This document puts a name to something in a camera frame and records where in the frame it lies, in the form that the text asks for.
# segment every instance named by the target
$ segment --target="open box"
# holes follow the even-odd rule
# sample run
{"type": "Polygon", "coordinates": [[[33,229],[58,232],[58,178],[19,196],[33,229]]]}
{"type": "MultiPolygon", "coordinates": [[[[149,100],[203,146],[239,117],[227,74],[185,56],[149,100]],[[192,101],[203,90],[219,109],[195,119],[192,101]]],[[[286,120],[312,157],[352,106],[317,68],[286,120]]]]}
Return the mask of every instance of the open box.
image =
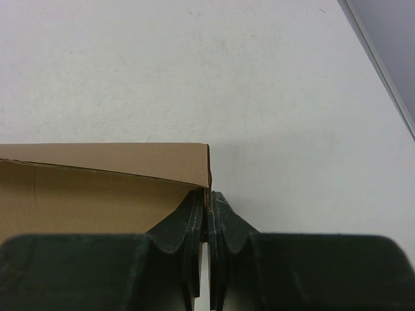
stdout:
{"type": "Polygon", "coordinates": [[[27,233],[144,233],[211,185],[206,144],[4,144],[0,159],[0,244],[27,233]]]}

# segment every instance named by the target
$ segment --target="tabletop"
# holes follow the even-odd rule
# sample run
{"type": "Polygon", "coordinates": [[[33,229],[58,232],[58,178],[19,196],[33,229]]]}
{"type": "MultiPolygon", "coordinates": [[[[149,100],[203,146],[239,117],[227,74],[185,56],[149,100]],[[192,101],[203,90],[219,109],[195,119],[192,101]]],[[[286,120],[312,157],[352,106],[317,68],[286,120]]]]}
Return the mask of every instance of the tabletop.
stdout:
{"type": "Polygon", "coordinates": [[[213,190],[258,230],[385,235],[415,261],[415,144],[335,0],[0,16],[0,143],[208,143],[213,190]]]}

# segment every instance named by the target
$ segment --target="cardboard flap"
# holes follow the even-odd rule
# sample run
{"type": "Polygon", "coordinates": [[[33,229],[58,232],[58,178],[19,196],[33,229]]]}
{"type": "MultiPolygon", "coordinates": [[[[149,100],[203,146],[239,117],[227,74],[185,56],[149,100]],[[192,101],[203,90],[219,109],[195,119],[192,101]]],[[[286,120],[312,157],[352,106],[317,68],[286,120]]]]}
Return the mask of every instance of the cardboard flap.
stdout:
{"type": "Polygon", "coordinates": [[[211,183],[209,146],[198,143],[0,144],[0,159],[211,183]]]}

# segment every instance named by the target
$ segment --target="brown cardboard box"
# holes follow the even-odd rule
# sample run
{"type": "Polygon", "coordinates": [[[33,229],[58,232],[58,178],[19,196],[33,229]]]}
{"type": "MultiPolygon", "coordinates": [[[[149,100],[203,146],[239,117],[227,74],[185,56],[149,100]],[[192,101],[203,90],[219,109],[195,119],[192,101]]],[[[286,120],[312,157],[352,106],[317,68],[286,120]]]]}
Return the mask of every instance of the brown cardboard box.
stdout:
{"type": "Polygon", "coordinates": [[[23,233],[144,233],[210,185],[206,144],[0,145],[0,244],[23,233]]]}

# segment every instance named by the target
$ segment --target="black plastic part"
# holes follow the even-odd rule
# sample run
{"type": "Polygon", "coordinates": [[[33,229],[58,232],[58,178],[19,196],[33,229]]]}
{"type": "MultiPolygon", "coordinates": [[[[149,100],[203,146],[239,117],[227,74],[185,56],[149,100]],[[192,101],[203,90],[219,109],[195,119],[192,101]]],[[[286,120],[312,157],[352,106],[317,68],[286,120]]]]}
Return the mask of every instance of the black plastic part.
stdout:
{"type": "Polygon", "coordinates": [[[0,248],[0,311],[186,310],[199,296],[204,191],[145,235],[27,235],[0,248]]]}
{"type": "Polygon", "coordinates": [[[219,192],[207,217],[212,310],[415,310],[414,272],[387,238],[261,234],[219,192]]]}

